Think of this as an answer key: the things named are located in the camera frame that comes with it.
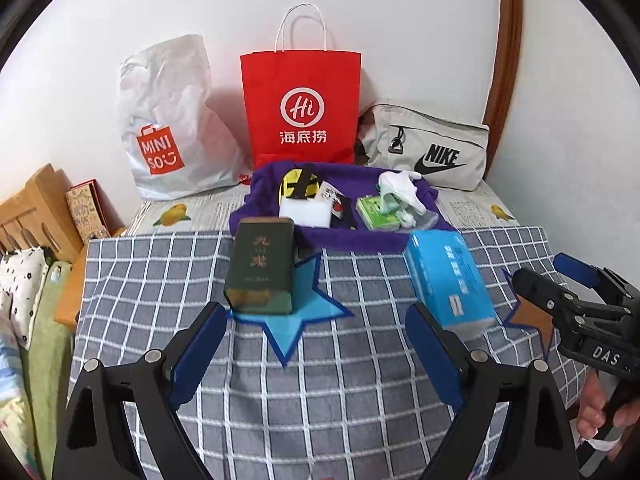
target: blue tissue package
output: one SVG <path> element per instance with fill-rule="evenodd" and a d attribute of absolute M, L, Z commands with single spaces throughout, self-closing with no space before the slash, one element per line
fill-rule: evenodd
<path fill-rule="evenodd" d="M 458 232 L 414 231 L 404 250 L 415 295 L 462 341 L 496 323 L 494 304 Z"/>

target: white wall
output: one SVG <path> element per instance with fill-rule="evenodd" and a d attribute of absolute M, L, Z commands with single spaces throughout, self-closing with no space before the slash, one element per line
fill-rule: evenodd
<path fill-rule="evenodd" d="M 376 94 L 428 99 L 482 117 L 498 0 L 55 0 L 0 73 L 0 198 L 52 162 L 72 182 L 96 178 L 129 222 L 140 199 L 114 127 L 118 64 L 202 34 L 216 111 L 244 138 L 239 55 L 271 48 L 284 10 L 302 1 L 321 8 L 330 48 L 363 54 L 363 104 Z M 295 38 L 320 45 L 312 20 L 296 20 Z"/>
<path fill-rule="evenodd" d="M 516 89 L 488 183 L 556 251 L 640 285 L 640 87 L 578 0 L 524 0 Z"/>

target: metal bolt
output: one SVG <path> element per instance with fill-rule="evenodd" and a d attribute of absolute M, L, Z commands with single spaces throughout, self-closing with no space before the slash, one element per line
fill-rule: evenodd
<path fill-rule="evenodd" d="M 149 352 L 147 352 L 145 354 L 145 361 L 147 363 L 157 363 L 160 358 L 162 357 L 162 352 L 159 350 L 149 350 Z"/>
<path fill-rule="evenodd" d="M 547 370 L 549 370 L 549 365 L 540 359 L 536 359 L 535 361 L 533 361 L 533 367 L 539 372 L 546 372 Z"/>
<path fill-rule="evenodd" d="M 84 363 L 84 369 L 87 372 L 93 372 L 100 365 L 100 361 L 98 359 L 89 359 Z"/>
<path fill-rule="evenodd" d="M 489 359 L 489 356 L 486 354 L 485 351 L 483 350 L 473 350 L 471 352 L 471 358 L 476 362 L 476 363 L 484 363 Z"/>

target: checkered tablecloth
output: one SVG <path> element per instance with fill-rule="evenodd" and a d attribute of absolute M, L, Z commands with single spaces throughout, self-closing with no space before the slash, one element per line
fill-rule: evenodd
<path fill-rule="evenodd" d="M 503 269 L 532 267 L 560 282 L 540 228 L 463 231 L 498 316 L 514 305 Z M 225 303 L 228 232 L 141 235 L 89 244 L 70 389 L 82 363 L 137 360 L 164 348 L 206 301 Z M 229 321 L 193 400 L 178 416 L 216 480 L 417 478 L 452 420 L 404 332 L 415 293 L 400 254 L 322 252 L 320 286 L 353 317 L 306 327 L 282 368 L 258 326 Z M 535 330 L 495 326 L 468 343 L 497 361 L 542 355 Z M 566 405 L 585 368 L 554 341 L 548 362 Z M 506 415 L 497 406 L 478 457 L 482 474 Z M 148 478 L 160 478 L 134 405 L 126 406 Z"/>

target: purple cloth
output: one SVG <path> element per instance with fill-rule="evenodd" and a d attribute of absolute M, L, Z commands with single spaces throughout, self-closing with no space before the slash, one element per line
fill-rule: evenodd
<path fill-rule="evenodd" d="M 301 168 L 300 163 L 290 160 L 272 162 L 256 171 L 251 182 L 251 193 L 244 198 L 244 205 L 231 213 L 229 229 L 235 235 L 242 218 L 249 216 L 278 216 L 278 188 L 284 176 L 294 168 Z M 361 196 L 376 195 L 378 177 L 389 170 L 380 168 L 364 168 L 349 164 L 313 163 L 314 174 L 321 180 L 337 187 L 346 197 L 352 199 L 351 209 L 358 229 L 353 231 L 346 226 L 340 228 L 313 228 L 296 226 L 296 242 L 313 248 L 327 248 L 339 251 L 359 251 L 370 253 L 399 253 L 404 250 L 408 234 L 369 231 L 359 213 L 356 211 L 356 199 Z M 438 190 L 429 186 L 426 180 L 416 180 L 418 188 L 416 196 L 430 211 L 440 214 L 435 200 Z M 455 231 L 442 216 L 434 229 Z"/>

